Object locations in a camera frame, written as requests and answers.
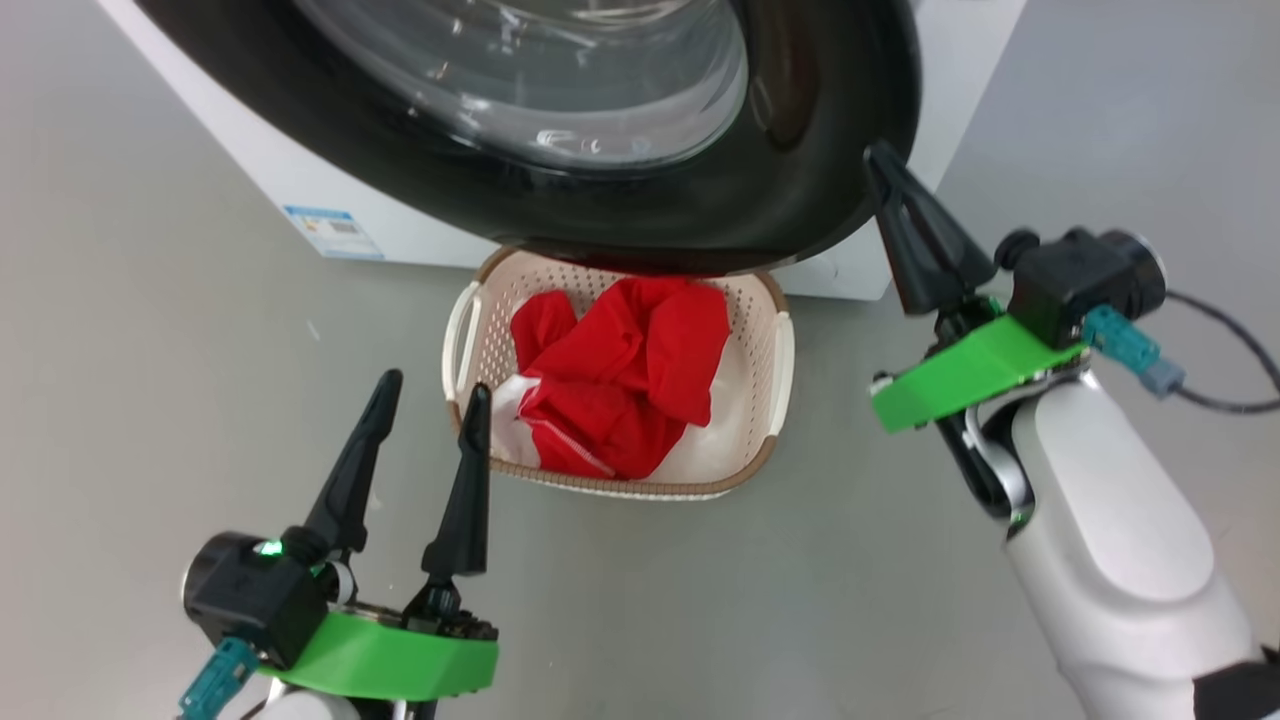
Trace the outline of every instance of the green bracket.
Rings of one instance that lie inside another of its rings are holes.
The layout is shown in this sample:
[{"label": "green bracket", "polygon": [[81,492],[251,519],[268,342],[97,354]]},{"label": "green bracket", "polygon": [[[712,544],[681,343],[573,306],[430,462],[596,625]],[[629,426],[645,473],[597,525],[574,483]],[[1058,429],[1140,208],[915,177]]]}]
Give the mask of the green bracket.
[{"label": "green bracket", "polygon": [[1084,350],[1053,350],[1002,315],[899,375],[872,397],[872,407],[890,433],[915,428],[1005,393]]},{"label": "green bracket", "polygon": [[498,643],[442,638],[330,612],[289,670],[259,673],[342,697],[425,702],[493,684]]}]

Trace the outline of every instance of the laundry basket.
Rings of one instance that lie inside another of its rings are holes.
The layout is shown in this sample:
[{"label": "laundry basket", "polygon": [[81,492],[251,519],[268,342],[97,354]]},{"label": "laundry basket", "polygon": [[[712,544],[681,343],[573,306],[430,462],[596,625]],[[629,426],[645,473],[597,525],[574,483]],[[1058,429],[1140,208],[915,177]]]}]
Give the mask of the laundry basket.
[{"label": "laundry basket", "polygon": [[[511,318],[530,297],[568,293],[581,316],[622,273],[581,268],[512,249],[494,254],[462,291],[444,333],[442,382],[457,433],[475,383],[497,388],[518,372]],[[724,292],[730,338],[712,383],[712,421],[689,425],[643,480],[582,478],[490,457],[497,473],[563,489],[634,500],[709,500],[754,475],[773,452],[787,414],[795,334],[787,302],[768,274],[705,281]]]}]

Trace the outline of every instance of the teal connector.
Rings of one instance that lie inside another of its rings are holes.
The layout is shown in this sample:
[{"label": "teal connector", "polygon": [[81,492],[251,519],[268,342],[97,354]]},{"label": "teal connector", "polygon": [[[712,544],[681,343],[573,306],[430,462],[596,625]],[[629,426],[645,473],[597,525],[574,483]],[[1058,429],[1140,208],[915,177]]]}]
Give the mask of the teal connector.
[{"label": "teal connector", "polygon": [[1164,400],[1183,387],[1187,372],[1160,356],[1160,343],[1142,333],[1110,305],[1084,316],[1080,340],[1138,375],[1142,387]]},{"label": "teal connector", "polygon": [[244,688],[257,670],[253,646],[239,638],[227,638],[214,651],[196,682],[178,701],[182,720],[216,720],[218,714]]}]

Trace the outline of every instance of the white handle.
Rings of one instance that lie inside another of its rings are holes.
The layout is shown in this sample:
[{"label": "white handle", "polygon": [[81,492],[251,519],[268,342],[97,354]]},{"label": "white handle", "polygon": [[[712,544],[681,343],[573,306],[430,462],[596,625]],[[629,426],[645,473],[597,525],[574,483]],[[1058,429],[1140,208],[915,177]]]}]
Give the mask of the white handle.
[{"label": "white handle", "polygon": [[782,432],[791,404],[791,379],[796,372],[796,332],[790,313],[778,313],[773,328],[773,388],[769,398],[769,434]]},{"label": "white handle", "polygon": [[[471,366],[471,351],[476,343],[476,328],[480,327],[481,300],[480,283],[472,282],[458,296],[458,301],[453,304],[453,311],[449,313],[449,324],[444,328],[444,351],[440,355],[440,384],[444,386],[444,400],[449,402],[457,402],[458,395],[465,391],[461,384],[466,380],[466,369]],[[454,368],[453,359],[458,356],[458,336],[462,325],[462,315],[468,309],[471,310],[471,322],[467,325],[467,334],[462,346],[462,359]]]}]

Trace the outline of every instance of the red cloth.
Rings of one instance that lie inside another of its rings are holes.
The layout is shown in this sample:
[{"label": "red cloth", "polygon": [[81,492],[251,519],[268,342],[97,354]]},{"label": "red cloth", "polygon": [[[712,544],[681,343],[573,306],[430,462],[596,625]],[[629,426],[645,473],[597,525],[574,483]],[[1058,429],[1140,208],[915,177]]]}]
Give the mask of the red cloth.
[{"label": "red cloth", "polygon": [[712,419],[710,386],[728,340],[724,296],[684,278],[618,281],[577,320],[563,291],[511,319],[520,406],[547,470],[646,478],[689,423]]}]

